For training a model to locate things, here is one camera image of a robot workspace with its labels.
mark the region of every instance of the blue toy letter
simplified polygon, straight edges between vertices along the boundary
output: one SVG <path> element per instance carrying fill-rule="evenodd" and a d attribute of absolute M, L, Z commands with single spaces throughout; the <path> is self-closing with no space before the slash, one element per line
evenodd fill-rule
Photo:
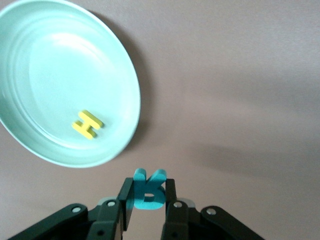
<path fill-rule="evenodd" d="M 161 186 L 167 180 L 167 173 L 158 169 L 147 180 L 147 172 L 138 168 L 133 176 L 134 206 L 137 209 L 156 210 L 166 202 L 165 189 Z"/>

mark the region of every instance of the turquoise plate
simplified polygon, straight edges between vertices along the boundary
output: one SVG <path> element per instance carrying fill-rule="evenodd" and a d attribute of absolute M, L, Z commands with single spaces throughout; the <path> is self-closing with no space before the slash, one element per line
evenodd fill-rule
<path fill-rule="evenodd" d="M 127 146 L 139 121 L 138 79 L 101 20 L 68 1 L 21 0 L 0 12 L 0 43 L 0 120 L 24 147 L 88 168 Z M 72 127 L 83 110 L 103 122 L 91 140 Z"/>

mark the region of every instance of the gray table surface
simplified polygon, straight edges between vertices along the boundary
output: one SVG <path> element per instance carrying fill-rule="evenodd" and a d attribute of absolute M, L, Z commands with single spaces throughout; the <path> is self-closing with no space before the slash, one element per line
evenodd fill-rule
<path fill-rule="evenodd" d="M 0 239 L 71 203 L 92 209 L 136 168 L 166 169 L 179 197 L 268 240 L 319 239 L 318 0 L 72 2 L 127 49 L 140 123 L 118 157 L 86 169 L 36 157 L 1 125 Z M 124 240 L 160 239 L 164 221 L 164 208 L 135 209 Z"/>

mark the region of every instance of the silver screw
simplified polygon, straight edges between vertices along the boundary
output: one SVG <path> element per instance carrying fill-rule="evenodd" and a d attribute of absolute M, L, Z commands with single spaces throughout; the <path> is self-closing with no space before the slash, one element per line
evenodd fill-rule
<path fill-rule="evenodd" d="M 182 207 L 182 203 L 179 202 L 179 201 L 176 201 L 176 202 L 173 204 L 173 206 L 174 206 L 175 208 L 181 208 L 181 207 Z"/>
<path fill-rule="evenodd" d="M 208 208 L 206 210 L 206 213 L 209 215 L 216 215 L 217 214 L 216 210 L 214 210 L 213 208 Z"/>
<path fill-rule="evenodd" d="M 116 203 L 114 201 L 110 201 L 110 202 L 107 203 L 108 207 L 112 207 L 114 205 L 116 205 Z"/>
<path fill-rule="evenodd" d="M 79 207 L 79 206 L 72 208 L 73 213 L 78 213 L 78 212 L 80 212 L 80 210 L 81 210 L 81 207 Z"/>

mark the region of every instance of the plate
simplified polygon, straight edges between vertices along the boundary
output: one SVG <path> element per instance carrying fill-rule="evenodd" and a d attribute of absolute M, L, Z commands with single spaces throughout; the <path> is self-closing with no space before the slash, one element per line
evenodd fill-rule
<path fill-rule="evenodd" d="M 140 90 L 128 53 L 87 10 L 64 0 L 21 0 L 0 12 L 0 120 L 35 155 L 88 168 L 116 157 L 140 115 Z M 79 113 L 96 136 L 75 130 Z"/>

